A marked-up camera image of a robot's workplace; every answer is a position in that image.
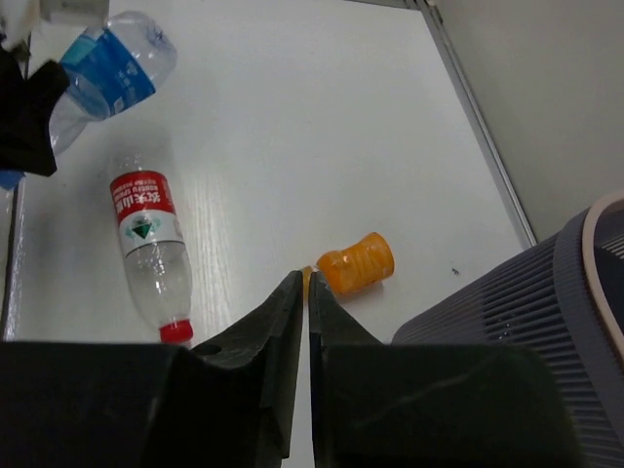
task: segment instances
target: orange container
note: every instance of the orange container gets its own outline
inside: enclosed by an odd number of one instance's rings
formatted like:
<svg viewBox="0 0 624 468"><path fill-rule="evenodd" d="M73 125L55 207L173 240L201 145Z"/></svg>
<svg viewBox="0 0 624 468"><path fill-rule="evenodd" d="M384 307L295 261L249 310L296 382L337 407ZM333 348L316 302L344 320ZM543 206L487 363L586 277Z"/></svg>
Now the orange container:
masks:
<svg viewBox="0 0 624 468"><path fill-rule="evenodd" d="M385 239L372 232L343 251L325 253L316 266L325 274L331 290L345 295L392 276L394 256Z"/></svg>

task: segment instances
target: metal frame edge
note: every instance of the metal frame edge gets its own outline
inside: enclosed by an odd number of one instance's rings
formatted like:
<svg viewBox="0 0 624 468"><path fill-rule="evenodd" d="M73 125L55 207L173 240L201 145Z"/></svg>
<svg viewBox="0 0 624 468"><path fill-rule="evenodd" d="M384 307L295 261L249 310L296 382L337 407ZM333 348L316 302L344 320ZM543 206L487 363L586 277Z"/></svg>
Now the metal frame edge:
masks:
<svg viewBox="0 0 624 468"><path fill-rule="evenodd" d="M26 45L30 50L29 35L26 39ZM22 73L27 78L30 67L30 58L25 62ZM16 294L18 294L19 285L16 284L16 272L20 268L20 251L23 239L23 184L24 178L13 192L13 206L11 209L11 227L9 228L9 239L7 243L7 264L4 290L2 295L2 310L0 311L0 342L7 339L15 339L16 332Z"/></svg>
<svg viewBox="0 0 624 468"><path fill-rule="evenodd" d="M424 16L427 27L442 57L447 69L450 81L459 97L461 106L468 117L473 133L486 158L487 166L496 184L496 188L503 200L507 213L512 218L514 229L524 249L537 244L537 240L528 221L525 210L520 202L505 166L500 158L496 144L489 132L486 120L481 112L479 104L470 88L459 59L452 47L447 32L441 22L438 8L427 0L415 0L417 9Z"/></svg>
<svg viewBox="0 0 624 468"><path fill-rule="evenodd" d="M347 0L357 3L368 3L369 5L377 5L379 7L401 8L407 10L418 10L416 0Z"/></svg>

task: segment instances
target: red label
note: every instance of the red label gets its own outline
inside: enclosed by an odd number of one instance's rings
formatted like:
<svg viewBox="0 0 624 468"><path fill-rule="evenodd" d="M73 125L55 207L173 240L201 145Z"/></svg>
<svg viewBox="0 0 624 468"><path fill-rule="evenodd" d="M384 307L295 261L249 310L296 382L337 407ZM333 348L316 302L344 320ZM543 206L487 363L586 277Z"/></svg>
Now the red label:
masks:
<svg viewBox="0 0 624 468"><path fill-rule="evenodd" d="M154 171L123 174L110 183L117 222L142 210L176 214L172 193L165 176Z"/></svg>

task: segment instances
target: red bottle cap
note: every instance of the red bottle cap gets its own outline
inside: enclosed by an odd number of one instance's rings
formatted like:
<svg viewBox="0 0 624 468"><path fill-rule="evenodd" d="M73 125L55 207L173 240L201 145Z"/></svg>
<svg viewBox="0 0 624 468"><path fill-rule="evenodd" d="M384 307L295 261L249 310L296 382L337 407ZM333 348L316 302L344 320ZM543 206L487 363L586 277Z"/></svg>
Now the red bottle cap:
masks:
<svg viewBox="0 0 624 468"><path fill-rule="evenodd" d="M192 337L193 327L188 319L172 322L160 328L160 340L163 343L181 344Z"/></svg>

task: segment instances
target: white wall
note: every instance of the white wall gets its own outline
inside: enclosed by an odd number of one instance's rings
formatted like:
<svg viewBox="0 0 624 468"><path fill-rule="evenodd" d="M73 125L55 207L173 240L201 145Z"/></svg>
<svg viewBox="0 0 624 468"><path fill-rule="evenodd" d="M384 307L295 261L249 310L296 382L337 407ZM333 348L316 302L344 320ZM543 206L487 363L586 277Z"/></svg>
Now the white wall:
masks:
<svg viewBox="0 0 624 468"><path fill-rule="evenodd" d="M437 3L540 239L624 186L624 2Z"/></svg>

